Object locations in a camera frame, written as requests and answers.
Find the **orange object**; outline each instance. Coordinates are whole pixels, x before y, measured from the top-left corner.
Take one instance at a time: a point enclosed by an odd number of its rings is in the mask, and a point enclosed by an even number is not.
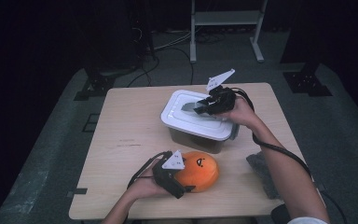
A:
[[[195,186],[191,192],[201,192],[216,182],[219,166],[216,160],[205,152],[192,151],[182,155],[185,169],[175,175],[175,179],[184,187]]]

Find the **white sleeve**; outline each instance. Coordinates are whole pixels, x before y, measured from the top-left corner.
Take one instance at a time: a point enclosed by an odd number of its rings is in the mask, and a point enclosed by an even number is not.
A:
[[[314,217],[297,217],[287,224],[327,224],[324,221],[321,221],[318,218]]]

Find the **white triangular marker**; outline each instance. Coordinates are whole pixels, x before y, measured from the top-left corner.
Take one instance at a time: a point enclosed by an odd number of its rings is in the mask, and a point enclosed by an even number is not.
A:
[[[162,164],[162,169],[172,169],[172,170],[184,170],[185,165],[182,159],[182,153],[180,150],[177,150],[173,153],[170,158]]]
[[[210,77],[208,85],[206,86],[206,91],[211,91],[214,88],[218,87],[220,84],[222,84],[226,79],[231,77],[232,74],[235,73],[235,70],[231,68],[228,72],[225,72],[219,76],[216,77]]]

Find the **person's right hand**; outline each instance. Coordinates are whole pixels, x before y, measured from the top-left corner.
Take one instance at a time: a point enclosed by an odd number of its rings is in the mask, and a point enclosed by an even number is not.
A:
[[[245,125],[248,128],[251,128],[250,126],[252,126],[252,124],[254,124],[257,120],[259,120],[254,110],[240,96],[237,96],[234,108],[232,110],[225,113],[216,114],[215,116],[231,119],[233,122],[238,123],[240,125]]]

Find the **container with white lid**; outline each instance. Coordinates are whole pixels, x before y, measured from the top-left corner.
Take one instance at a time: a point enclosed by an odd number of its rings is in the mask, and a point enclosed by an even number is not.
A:
[[[226,119],[198,115],[184,105],[196,103],[209,95],[193,91],[176,91],[161,113],[176,143],[202,151],[218,153],[222,143],[238,132],[237,125]]]

